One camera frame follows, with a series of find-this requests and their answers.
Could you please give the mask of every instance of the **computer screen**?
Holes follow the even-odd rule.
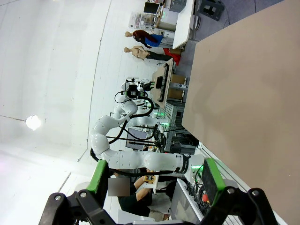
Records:
[[[144,13],[156,14],[159,6],[159,3],[145,2]]]
[[[129,128],[128,131],[133,134],[135,137],[138,137],[138,138],[142,138],[142,139],[145,139],[146,136],[147,136],[147,132],[144,132],[142,130],[135,130],[135,129],[132,129],[132,128]],[[134,142],[135,139],[133,136],[131,136],[130,134],[127,133],[127,139],[130,139],[132,141],[126,141],[126,147],[127,148],[131,148],[131,149],[138,149],[138,150],[141,150],[143,149],[143,144],[130,144],[129,142]]]
[[[171,203],[171,218],[199,224],[203,215],[184,186],[185,183],[182,180],[177,179]]]

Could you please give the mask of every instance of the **mannequin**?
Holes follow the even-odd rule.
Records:
[[[173,39],[164,37],[163,35],[149,34],[144,30],[136,30],[133,33],[126,31],[125,37],[133,37],[136,41],[141,42],[147,48],[151,48],[151,47],[172,48],[173,47]]]
[[[146,51],[142,46],[133,46],[132,48],[124,48],[124,52],[132,53],[133,56],[137,57],[138,59],[150,59],[150,60],[161,60],[161,61],[168,61],[171,59],[171,56],[157,54],[155,52]]]

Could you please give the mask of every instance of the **black pants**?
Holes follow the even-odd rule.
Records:
[[[150,59],[150,60],[168,61],[168,60],[170,60],[172,58],[169,55],[157,54],[157,53],[151,52],[151,51],[148,51],[148,53],[150,53],[150,55],[147,55],[146,58]]]

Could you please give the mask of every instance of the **bolt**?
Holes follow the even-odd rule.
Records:
[[[55,200],[56,201],[58,201],[58,200],[60,200],[61,199],[61,196],[60,195],[57,195],[56,197],[55,197]]]
[[[257,195],[259,195],[259,192],[255,190],[255,191],[252,192],[252,194],[253,194],[254,196],[257,196]]]
[[[233,188],[230,188],[230,189],[227,190],[227,192],[228,192],[229,194],[233,194],[233,193],[234,193],[234,189],[233,189]]]
[[[82,193],[80,194],[80,197],[81,197],[81,198],[85,198],[85,197],[86,197],[86,193],[85,193],[85,192],[82,192]]]

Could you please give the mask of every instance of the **keyboard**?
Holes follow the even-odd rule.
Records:
[[[157,81],[156,81],[155,88],[161,89],[160,90],[160,96],[157,99],[158,102],[163,102],[164,101],[164,98],[165,98],[165,88],[166,88],[167,85],[169,85],[169,84],[166,83],[167,79],[168,79],[168,73],[169,73],[169,64],[166,63],[164,65],[164,75],[158,77]]]

